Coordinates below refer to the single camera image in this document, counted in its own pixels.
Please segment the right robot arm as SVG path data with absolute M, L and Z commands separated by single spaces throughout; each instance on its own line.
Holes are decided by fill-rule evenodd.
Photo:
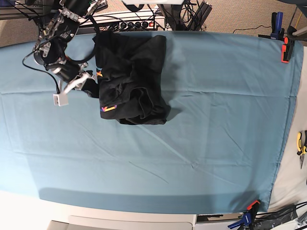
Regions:
M 93 50 L 86 57 L 74 60 L 65 54 L 68 43 L 75 37 L 81 19 L 90 20 L 96 32 L 95 39 L 100 38 L 100 30 L 93 14 L 101 1 L 97 0 L 61 0 L 59 10 L 48 26 L 40 33 L 34 46 L 34 59 L 55 74 L 60 82 L 75 83 L 74 90 L 81 90 L 89 97 L 99 97 L 99 86 L 91 70 L 84 70 L 88 61 L 99 50 L 94 44 Z

